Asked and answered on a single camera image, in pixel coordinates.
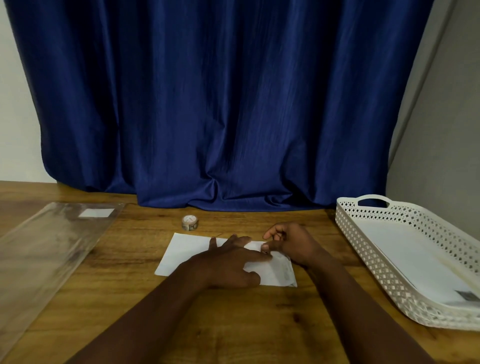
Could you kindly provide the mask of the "person's left forearm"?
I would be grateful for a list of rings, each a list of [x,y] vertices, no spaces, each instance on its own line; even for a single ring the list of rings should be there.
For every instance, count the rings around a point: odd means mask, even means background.
[[[140,364],[162,350],[207,284],[202,262],[182,263],[65,364]]]

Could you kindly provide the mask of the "person's left hand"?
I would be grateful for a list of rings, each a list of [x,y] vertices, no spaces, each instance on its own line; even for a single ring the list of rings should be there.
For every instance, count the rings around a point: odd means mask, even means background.
[[[248,262],[267,262],[271,260],[269,253],[236,248],[231,235],[221,246],[196,254],[180,264],[181,271],[187,280],[196,286],[206,288],[238,288],[236,287],[236,272],[244,270]]]

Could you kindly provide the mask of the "person's right forearm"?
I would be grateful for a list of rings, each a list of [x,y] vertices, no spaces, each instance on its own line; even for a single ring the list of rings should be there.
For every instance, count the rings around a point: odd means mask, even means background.
[[[435,364],[414,340],[323,248],[305,263],[350,364]]]

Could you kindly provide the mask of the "clear plastic sleeve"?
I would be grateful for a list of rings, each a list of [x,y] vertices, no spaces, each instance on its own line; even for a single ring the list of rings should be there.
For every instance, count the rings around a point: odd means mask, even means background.
[[[0,238],[0,362],[124,207],[51,202]]]

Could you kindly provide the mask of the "white paper envelope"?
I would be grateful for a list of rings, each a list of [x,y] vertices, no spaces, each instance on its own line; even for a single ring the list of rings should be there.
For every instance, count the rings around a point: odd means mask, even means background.
[[[210,238],[189,234],[175,233],[154,274],[170,276],[177,267],[192,256],[204,252],[209,247]],[[271,252],[267,262],[248,262],[244,265],[246,272],[255,272],[261,278],[263,286],[297,287],[297,280],[289,257],[281,252]]]

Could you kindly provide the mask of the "dark blue curtain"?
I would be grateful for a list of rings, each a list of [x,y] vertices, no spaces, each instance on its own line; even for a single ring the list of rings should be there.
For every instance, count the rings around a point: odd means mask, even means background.
[[[152,208],[384,195],[434,0],[4,0],[57,182]]]

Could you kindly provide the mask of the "white perforated plastic tray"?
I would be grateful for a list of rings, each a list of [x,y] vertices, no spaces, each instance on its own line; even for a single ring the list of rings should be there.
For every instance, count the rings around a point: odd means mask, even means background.
[[[398,222],[416,229],[428,239],[441,262],[460,277],[480,283],[480,241],[412,203],[393,201],[368,194],[339,197],[335,222],[346,239],[397,308],[418,324],[441,329],[480,332],[480,310],[435,303],[420,294],[376,245],[362,232],[354,219]]]

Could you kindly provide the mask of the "white envelope with label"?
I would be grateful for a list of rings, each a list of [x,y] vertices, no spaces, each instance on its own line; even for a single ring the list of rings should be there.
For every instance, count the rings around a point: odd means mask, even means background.
[[[354,221],[420,294],[437,304],[480,310],[480,283],[455,273],[416,229],[398,222]]]

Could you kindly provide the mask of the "person's right hand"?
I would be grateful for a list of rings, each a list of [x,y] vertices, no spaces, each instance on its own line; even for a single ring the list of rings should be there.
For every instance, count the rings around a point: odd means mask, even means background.
[[[311,236],[303,226],[296,222],[274,224],[263,235],[266,242],[282,241],[282,254],[296,264],[312,268],[323,262],[330,254]]]

